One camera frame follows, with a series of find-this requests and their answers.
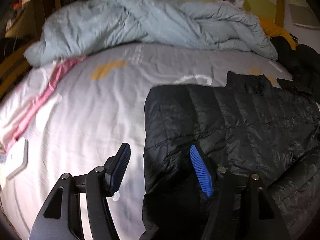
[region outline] pink strip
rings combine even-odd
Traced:
[[[58,82],[63,78],[63,76],[65,74],[67,74],[68,71],[70,69],[72,69],[75,65],[84,61],[85,59],[86,59],[86,56],[69,58],[66,61],[56,65],[47,87],[45,88],[44,92],[41,95],[37,96],[33,100],[32,106],[28,109],[28,112],[22,118],[19,126],[17,127],[16,131],[14,132],[12,139],[6,148],[6,152],[8,152],[11,149],[11,147],[17,142],[17,140],[20,138],[20,136],[24,133],[24,131],[27,129],[30,121],[35,116],[35,114],[38,112],[40,107],[44,105],[44,103],[48,100],[48,98],[55,91]]]

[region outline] mattress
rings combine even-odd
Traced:
[[[1,192],[4,212],[21,238],[28,239],[61,174],[88,173],[127,142],[131,160],[119,196],[108,198],[108,204],[120,239],[138,239],[144,232],[144,102],[150,88],[178,83],[225,86],[229,70],[265,74],[275,87],[276,78],[291,79],[280,64],[253,52],[143,43],[107,49],[71,69],[23,134],[29,142],[26,169]],[[85,239],[92,239],[85,195],[81,213]]]

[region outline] quilted fabric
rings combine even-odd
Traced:
[[[320,203],[319,110],[307,95],[265,76],[228,73],[226,87],[166,85],[145,102],[146,195],[141,239],[199,239],[207,220],[189,147],[233,174],[258,173],[293,239]]]

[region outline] metal screw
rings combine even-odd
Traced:
[[[70,177],[69,173],[63,173],[61,179],[68,179]]]
[[[259,177],[259,175],[257,173],[252,174],[251,178],[254,179],[254,180],[260,179],[260,177]]]
[[[218,167],[217,171],[219,173],[226,173],[227,169],[225,167]]]
[[[103,166],[98,166],[94,169],[95,172],[102,172],[104,170]]]

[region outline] orange cloth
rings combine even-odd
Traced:
[[[266,35],[270,37],[282,36],[289,42],[291,49],[296,50],[297,44],[284,28],[277,26],[273,21],[265,17],[258,17],[260,20],[260,25]]]

